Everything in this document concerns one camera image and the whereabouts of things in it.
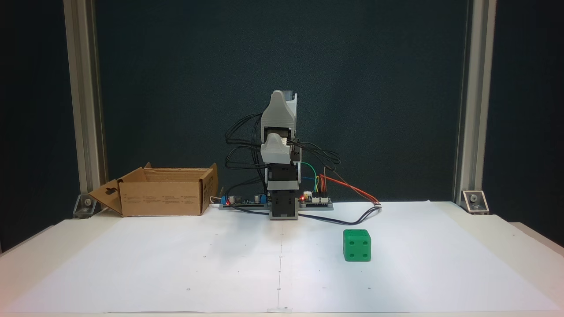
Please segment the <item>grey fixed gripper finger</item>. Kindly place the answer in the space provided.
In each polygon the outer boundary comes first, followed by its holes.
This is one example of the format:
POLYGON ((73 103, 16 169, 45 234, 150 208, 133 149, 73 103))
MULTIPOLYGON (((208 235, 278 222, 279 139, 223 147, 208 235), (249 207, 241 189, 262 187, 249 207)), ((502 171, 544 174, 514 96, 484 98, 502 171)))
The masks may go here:
POLYGON ((267 117, 282 116, 296 118, 297 100, 298 94, 292 90, 275 90, 271 94, 270 102, 263 115, 267 117))

